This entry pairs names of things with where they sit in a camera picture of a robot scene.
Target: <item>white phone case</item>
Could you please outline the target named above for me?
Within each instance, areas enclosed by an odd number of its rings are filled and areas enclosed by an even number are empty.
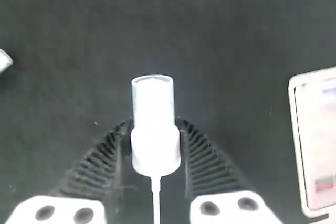
[[[336,67],[294,76],[288,93],[302,210],[336,223]]]

